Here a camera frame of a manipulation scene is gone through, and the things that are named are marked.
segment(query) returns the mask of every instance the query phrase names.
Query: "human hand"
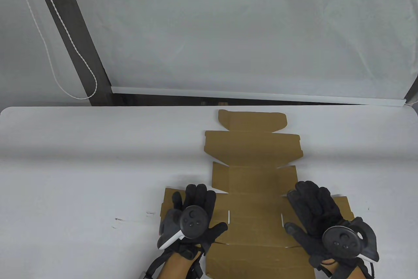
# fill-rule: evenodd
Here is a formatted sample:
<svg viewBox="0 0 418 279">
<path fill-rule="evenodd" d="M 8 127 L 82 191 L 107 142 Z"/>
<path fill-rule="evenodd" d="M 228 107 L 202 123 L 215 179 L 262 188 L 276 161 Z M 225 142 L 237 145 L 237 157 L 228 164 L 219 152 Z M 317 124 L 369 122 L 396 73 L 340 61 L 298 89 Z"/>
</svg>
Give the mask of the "human hand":
<svg viewBox="0 0 418 279">
<path fill-rule="evenodd" d="M 179 192 L 173 193 L 172 200 L 174 209 L 181 211 L 192 205 L 203 208 L 208 215 L 210 222 L 215 208 L 216 193 L 214 191 L 208 191 L 206 185 L 204 184 L 199 184 L 197 186 L 189 184 L 185 190 L 184 201 L 182 201 L 182 196 Z M 177 240 L 172 244 L 171 249 L 177 249 L 177 247 L 179 247 L 181 249 L 190 250 L 191 252 L 197 252 L 193 246 L 195 247 L 196 245 L 200 245 L 203 249 L 203 253 L 206 255 L 212 243 L 214 243 L 217 237 L 219 237 L 226 230 L 228 230 L 228 225 L 225 222 L 221 222 L 213 228 L 208 227 L 207 230 L 198 238 L 184 238 L 182 240 Z"/>
<path fill-rule="evenodd" d="M 306 232 L 292 222 L 284 225 L 285 230 L 310 255 L 309 263 L 313 267 L 322 270 L 321 264 L 329 259 L 350 268 L 360 262 L 358 258 L 335 257 L 324 247 L 322 242 L 324 232 L 343 221 L 339 207 L 327 188 L 319 188 L 311 181 L 300 181 L 295 185 L 295 190 L 288 192 L 287 196 Z"/>
</svg>

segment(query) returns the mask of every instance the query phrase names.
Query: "white cord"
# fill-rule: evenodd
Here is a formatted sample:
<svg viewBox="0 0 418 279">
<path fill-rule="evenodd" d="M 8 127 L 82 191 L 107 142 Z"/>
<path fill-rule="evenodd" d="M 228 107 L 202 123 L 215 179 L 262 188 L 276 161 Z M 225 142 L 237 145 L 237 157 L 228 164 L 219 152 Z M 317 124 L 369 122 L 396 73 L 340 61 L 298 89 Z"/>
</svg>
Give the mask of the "white cord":
<svg viewBox="0 0 418 279">
<path fill-rule="evenodd" d="M 51 1 L 52 6 L 53 6 L 53 7 L 54 7 L 54 9 L 55 9 L 55 12 L 56 12 L 56 14 L 57 14 L 57 16 L 58 16 L 58 19 L 61 21 L 61 24 L 62 24 L 62 26 L 64 27 L 64 30 L 65 30 L 65 31 L 66 31 L 66 33 L 67 33 L 67 36 L 68 36 L 68 38 L 69 38 L 69 40 L 70 40 L 71 44 L 72 44 L 72 45 L 73 45 L 73 47 L 74 47 L 75 52 L 77 53 L 77 55 L 79 55 L 79 57 L 81 58 L 81 60 L 84 62 L 84 64 L 86 65 L 86 67 L 87 67 L 87 68 L 88 68 L 88 70 L 90 71 L 91 75 L 92 75 L 92 76 L 93 76 L 93 78 L 94 78 L 94 82 L 95 82 L 96 86 L 95 86 L 95 88 L 94 88 L 94 92 L 93 92 L 90 96 L 88 96 L 88 97 L 75 97 L 75 96 L 73 96 L 73 95 L 69 94 L 66 90 L 64 90 L 64 88 L 62 88 L 62 86 L 60 85 L 60 83 L 59 83 L 59 82 L 58 82 L 58 80 L 56 79 L 55 72 L 54 72 L 54 67 L 52 66 L 51 56 L 49 55 L 49 50 L 48 50 L 48 46 L 46 45 L 45 38 L 43 37 L 42 32 L 40 31 L 39 25 L 38 25 L 38 23 L 36 22 L 35 15 L 33 14 L 33 11 L 32 11 L 32 8 L 30 7 L 29 1 L 28 1 L 28 0 L 26 0 L 27 7 L 29 8 L 29 11 L 30 11 L 30 14 L 31 14 L 31 16 L 32 16 L 32 19 L 33 19 L 33 21 L 35 22 L 36 28 L 37 28 L 37 30 L 38 30 L 38 32 L 39 32 L 40 37 L 42 38 L 42 41 L 43 41 L 44 46 L 45 46 L 46 55 L 48 56 L 48 61 L 49 61 L 49 65 L 51 66 L 52 75 L 54 76 L 54 80 L 55 80 L 55 82 L 57 83 L 58 87 L 59 87 L 59 88 L 60 88 L 60 89 L 61 89 L 64 93 L 66 93 L 68 96 L 73 97 L 73 98 L 75 98 L 75 99 L 79 99 L 79 100 L 89 99 L 90 97 L 93 97 L 93 95 L 94 95 L 94 94 L 96 94 L 96 91 L 97 91 L 97 79 L 96 79 L 96 76 L 94 75 L 93 71 L 91 71 L 91 69 L 90 69 L 90 67 L 88 66 L 87 62 L 85 61 L 85 59 L 83 58 L 83 56 L 79 53 L 78 49 L 77 49 L 77 48 L 76 48 L 76 46 L 74 45 L 74 42 L 73 42 L 73 40 L 72 40 L 72 38 L 71 38 L 71 36 L 70 36 L 70 34 L 69 34 L 68 30 L 67 30 L 67 27 L 66 27 L 66 26 L 65 26 L 65 24 L 64 24 L 64 21 L 62 20 L 61 16 L 60 16 L 60 15 L 59 15 L 59 13 L 58 13 L 58 10 L 57 10 L 57 8 L 56 8 L 56 6 L 55 6 L 54 1 L 53 1 L 53 0 L 50 0 L 50 1 Z"/>
</svg>

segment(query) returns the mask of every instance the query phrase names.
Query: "white bottom bar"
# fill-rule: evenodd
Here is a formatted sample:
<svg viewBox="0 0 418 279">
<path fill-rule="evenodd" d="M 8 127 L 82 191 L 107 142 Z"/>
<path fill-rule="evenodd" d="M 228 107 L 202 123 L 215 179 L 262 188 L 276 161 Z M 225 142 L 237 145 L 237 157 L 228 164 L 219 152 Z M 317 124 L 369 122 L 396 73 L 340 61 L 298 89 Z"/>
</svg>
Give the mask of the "white bottom bar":
<svg viewBox="0 0 418 279">
<path fill-rule="evenodd" d="M 312 103 L 396 106 L 396 107 L 401 107 L 405 104 L 405 99 L 315 96 L 315 95 L 288 95 L 288 94 L 266 94 L 266 93 L 246 93 L 246 92 L 221 92 L 221 91 L 207 91 L 207 90 L 169 90 L 169 89 L 163 89 L 163 88 L 124 88 L 124 87 L 118 87 L 118 86 L 113 86 L 112 91 L 114 93 L 119 93 L 119 94 L 242 98 L 242 99 L 312 102 Z"/>
</svg>

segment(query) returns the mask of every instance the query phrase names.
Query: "black strap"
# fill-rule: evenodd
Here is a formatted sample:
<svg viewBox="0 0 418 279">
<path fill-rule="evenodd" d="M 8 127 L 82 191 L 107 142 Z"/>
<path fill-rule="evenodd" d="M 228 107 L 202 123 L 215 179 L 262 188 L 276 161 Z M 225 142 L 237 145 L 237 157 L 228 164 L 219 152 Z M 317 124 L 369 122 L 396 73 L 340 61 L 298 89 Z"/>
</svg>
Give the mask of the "black strap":
<svg viewBox="0 0 418 279">
<path fill-rule="evenodd" d="M 154 275 L 155 271 L 160 267 L 162 264 L 164 264 L 171 255 L 173 255 L 174 251 L 165 249 L 164 252 L 157 257 L 151 265 L 148 267 L 147 272 L 145 273 L 146 279 L 153 279 L 152 276 Z M 195 260 L 190 267 L 189 271 L 187 272 L 186 279 L 200 279 L 203 276 L 203 270 L 200 267 L 200 258 L 202 257 L 203 253 L 200 254 L 199 258 Z"/>
<path fill-rule="evenodd" d="M 369 273 L 369 270 L 367 269 L 366 265 L 364 264 L 364 262 L 359 263 L 359 268 L 362 271 L 362 273 L 364 274 L 364 276 L 367 279 L 375 279 L 375 267 L 373 266 L 372 263 L 370 263 L 370 268 L 372 270 L 372 274 Z"/>
<path fill-rule="evenodd" d="M 200 258 L 202 255 L 203 253 L 200 254 L 199 258 L 193 262 L 185 279 L 200 279 L 203 276 L 203 270 L 202 267 L 200 267 Z"/>
<path fill-rule="evenodd" d="M 356 267 L 357 265 L 348 266 L 340 264 L 335 273 L 333 273 L 331 279 L 347 279 Z"/>
<path fill-rule="evenodd" d="M 154 259 L 154 261 L 148 267 L 148 270 L 145 273 L 145 278 L 153 279 L 152 276 L 154 275 L 158 267 L 164 264 L 170 258 L 170 256 L 173 255 L 173 253 L 174 251 L 164 250 L 164 252 L 159 257 Z"/>
</svg>

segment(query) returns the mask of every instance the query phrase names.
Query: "gray wall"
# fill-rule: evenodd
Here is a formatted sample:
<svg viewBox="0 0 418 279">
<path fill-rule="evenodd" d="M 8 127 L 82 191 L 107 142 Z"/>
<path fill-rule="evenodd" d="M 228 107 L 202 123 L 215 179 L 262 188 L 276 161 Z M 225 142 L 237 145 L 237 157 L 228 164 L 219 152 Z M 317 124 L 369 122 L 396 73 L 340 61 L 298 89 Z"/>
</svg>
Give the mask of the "gray wall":
<svg viewBox="0 0 418 279">
<path fill-rule="evenodd" d="M 29 0 L 47 40 L 57 78 L 70 94 L 85 97 L 45 0 Z M 45 47 L 25 0 L 0 0 L 0 111 L 9 106 L 89 106 L 56 85 Z"/>
</svg>

